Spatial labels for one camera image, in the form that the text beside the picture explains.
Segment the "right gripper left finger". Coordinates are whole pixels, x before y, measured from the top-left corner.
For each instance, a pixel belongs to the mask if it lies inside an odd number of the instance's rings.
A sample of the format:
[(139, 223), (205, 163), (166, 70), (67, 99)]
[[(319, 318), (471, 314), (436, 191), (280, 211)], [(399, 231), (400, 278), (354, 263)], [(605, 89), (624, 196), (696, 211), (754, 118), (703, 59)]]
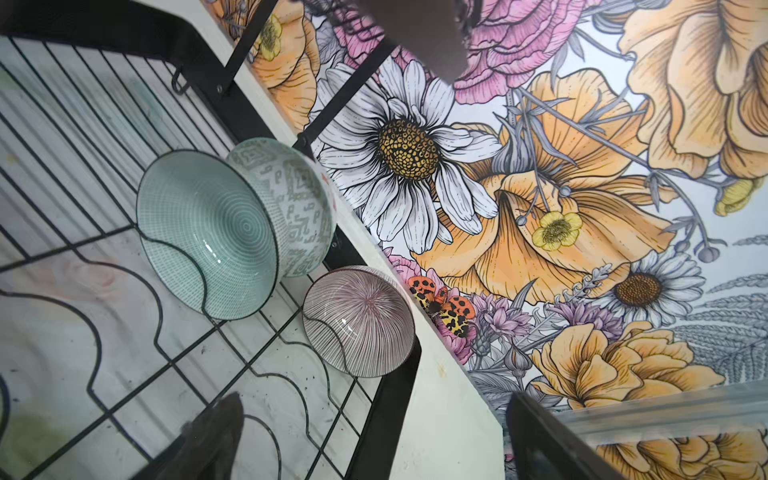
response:
[(243, 425), (242, 401), (231, 393), (185, 424), (132, 479), (230, 479)]

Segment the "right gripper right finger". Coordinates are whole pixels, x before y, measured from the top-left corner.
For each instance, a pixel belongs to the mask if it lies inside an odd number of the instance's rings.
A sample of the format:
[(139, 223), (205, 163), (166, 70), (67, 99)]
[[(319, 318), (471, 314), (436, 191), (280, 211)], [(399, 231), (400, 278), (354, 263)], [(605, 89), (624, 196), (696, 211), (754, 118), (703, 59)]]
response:
[(562, 420), (524, 392), (505, 414), (519, 479), (620, 479), (622, 475)]

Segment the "pink striped bowl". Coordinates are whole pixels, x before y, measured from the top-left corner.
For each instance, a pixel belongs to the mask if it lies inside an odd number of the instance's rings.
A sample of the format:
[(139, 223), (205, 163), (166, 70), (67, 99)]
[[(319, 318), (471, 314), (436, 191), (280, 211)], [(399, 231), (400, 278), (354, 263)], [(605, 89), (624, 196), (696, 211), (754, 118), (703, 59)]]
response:
[(310, 346), (335, 369), (382, 377), (410, 356), (416, 339), (408, 299), (380, 271), (352, 265), (316, 280), (302, 304)]

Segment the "teal concentric pattern bowl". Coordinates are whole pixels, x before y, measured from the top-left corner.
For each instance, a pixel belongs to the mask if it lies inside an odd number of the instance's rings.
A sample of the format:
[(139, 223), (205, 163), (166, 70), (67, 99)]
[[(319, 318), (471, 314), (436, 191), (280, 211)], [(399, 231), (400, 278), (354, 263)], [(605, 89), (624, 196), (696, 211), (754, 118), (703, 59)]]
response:
[(244, 319), (278, 280), (278, 240), (268, 210), (230, 165), (178, 150), (154, 160), (136, 197), (142, 247), (165, 287), (212, 319)]

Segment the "green geometric pattern bowl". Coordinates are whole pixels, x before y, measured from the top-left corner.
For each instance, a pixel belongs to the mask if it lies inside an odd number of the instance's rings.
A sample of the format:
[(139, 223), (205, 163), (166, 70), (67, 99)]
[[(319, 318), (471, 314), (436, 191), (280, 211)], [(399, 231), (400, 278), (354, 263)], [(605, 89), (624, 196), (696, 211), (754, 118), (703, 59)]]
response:
[(301, 152), (269, 138), (236, 145), (225, 162), (255, 191), (277, 238), (279, 276), (299, 277), (325, 259), (336, 229), (328, 177)]

